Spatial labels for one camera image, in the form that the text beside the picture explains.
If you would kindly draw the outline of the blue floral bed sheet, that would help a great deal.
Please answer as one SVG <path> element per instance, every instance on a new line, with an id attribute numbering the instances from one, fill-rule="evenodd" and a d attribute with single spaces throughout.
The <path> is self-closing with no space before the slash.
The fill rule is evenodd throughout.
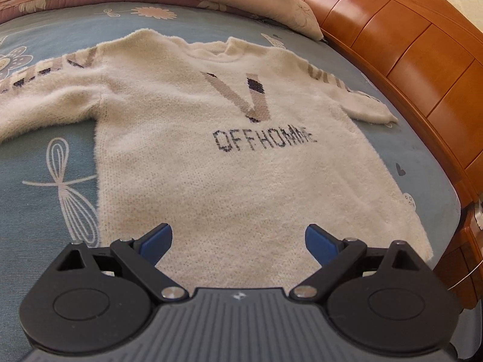
<path id="1" fill-rule="evenodd" d="M 340 75 L 352 88 L 372 95 L 373 84 L 324 43 L 316 43 L 268 20 L 153 5 L 138 15 L 134 2 L 66 8 L 23 16 L 1 27 L 1 53 L 16 48 L 40 61 L 102 41 L 151 28 L 188 41 L 243 38 L 264 46 L 286 47 L 317 66 Z M 439 260 L 461 218 L 461 205 L 449 179 L 405 120 L 388 126 L 360 124 L 382 157 L 408 204 L 419 215 Z M 94 124 L 91 121 L 31 132 L 1 147 L 1 358 L 17 361 L 30 345 L 18 309 L 25 293 L 70 239 L 61 212 L 59 184 L 70 186 L 82 209 L 98 204 Z"/>

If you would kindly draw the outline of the orange wooden headboard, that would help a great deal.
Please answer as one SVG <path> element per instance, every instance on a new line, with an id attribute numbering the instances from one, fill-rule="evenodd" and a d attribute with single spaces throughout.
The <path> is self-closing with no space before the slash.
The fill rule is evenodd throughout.
<path id="1" fill-rule="evenodd" d="M 446 0 L 303 0 L 328 42 L 396 106 L 444 169 L 462 219 L 436 273 L 482 297 L 482 34 Z"/>

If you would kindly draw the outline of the cream knit sweater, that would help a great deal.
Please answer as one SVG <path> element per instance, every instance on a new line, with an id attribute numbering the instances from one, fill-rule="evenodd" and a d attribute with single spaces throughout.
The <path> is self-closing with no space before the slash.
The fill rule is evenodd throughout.
<path id="1" fill-rule="evenodd" d="M 93 119 L 98 200 L 47 157 L 70 235 L 96 247 L 168 223 L 164 271 L 187 288 L 291 288 L 316 269 L 306 226 L 433 251 L 358 127 L 396 117 L 283 48 L 154 30 L 40 61 L 1 82 L 1 138 Z"/>

